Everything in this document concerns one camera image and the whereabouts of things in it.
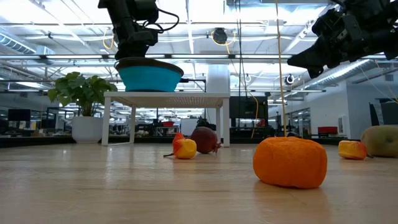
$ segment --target orange toy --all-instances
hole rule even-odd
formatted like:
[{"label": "orange toy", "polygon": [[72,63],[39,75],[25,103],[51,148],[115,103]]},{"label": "orange toy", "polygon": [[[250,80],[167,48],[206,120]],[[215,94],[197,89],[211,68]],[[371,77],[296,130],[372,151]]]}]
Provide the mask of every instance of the orange toy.
[{"label": "orange toy", "polygon": [[295,137],[267,138],[253,157],[253,169],[261,181],[300,189],[319,187],[327,163],[326,151],[320,144]]},{"label": "orange toy", "polygon": [[357,141],[341,141],[338,144],[338,155],[345,159],[364,160],[368,156],[366,146]]},{"label": "orange toy", "polygon": [[173,140],[173,153],[167,156],[175,156],[179,159],[191,159],[197,154],[197,144],[191,139],[185,139],[181,133],[177,133]]}]

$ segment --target blue bowl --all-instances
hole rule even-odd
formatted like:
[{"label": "blue bowl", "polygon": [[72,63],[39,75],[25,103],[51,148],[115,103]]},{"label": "blue bowl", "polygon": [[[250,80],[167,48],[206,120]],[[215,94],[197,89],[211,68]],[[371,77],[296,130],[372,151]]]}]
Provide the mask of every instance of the blue bowl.
[{"label": "blue bowl", "polygon": [[116,66],[126,91],[174,92],[181,68],[149,58],[123,58]]}]

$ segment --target desk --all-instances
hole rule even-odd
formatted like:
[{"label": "desk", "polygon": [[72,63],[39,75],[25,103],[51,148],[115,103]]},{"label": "desk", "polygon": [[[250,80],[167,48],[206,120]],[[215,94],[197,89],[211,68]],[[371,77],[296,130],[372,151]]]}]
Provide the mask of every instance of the desk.
[{"label": "desk", "polygon": [[[131,107],[131,124],[136,125],[136,108],[216,108],[217,138],[221,142],[221,107],[223,107],[224,147],[229,147],[229,93],[159,93],[159,92],[106,92],[102,130],[102,145],[108,146],[111,102]],[[130,141],[134,143],[134,128]]]}]

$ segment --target dark red beet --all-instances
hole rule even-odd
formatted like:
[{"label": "dark red beet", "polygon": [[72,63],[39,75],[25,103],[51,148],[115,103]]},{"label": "dark red beet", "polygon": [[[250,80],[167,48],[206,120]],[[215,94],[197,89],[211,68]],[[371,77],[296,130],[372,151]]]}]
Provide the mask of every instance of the dark red beet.
[{"label": "dark red beet", "polygon": [[217,135],[210,128],[199,127],[193,130],[191,139],[197,144],[197,151],[203,154],[209,152],[216,152],[220,148],[220,144],[217,143]]}]

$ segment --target orange foam pumpkin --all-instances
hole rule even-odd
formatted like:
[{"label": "orange foam pumpkin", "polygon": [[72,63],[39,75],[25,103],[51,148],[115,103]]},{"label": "orange foam pumpkin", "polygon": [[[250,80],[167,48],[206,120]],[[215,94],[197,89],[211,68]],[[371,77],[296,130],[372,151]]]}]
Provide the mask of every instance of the orange foam pumpkin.
[{"label": "orange foam pumpkin", "polygon": [[266,184],[312,189],[326,176],[325,149],[311,140],[295,137],[267,138],[253,157],[253,169]]},{"label": "orange foam pumpkin", "polygon": [[345,159],[364,160],[368,152],[366,146],[357,141],[341,141],[338,144],[338,155]]}]

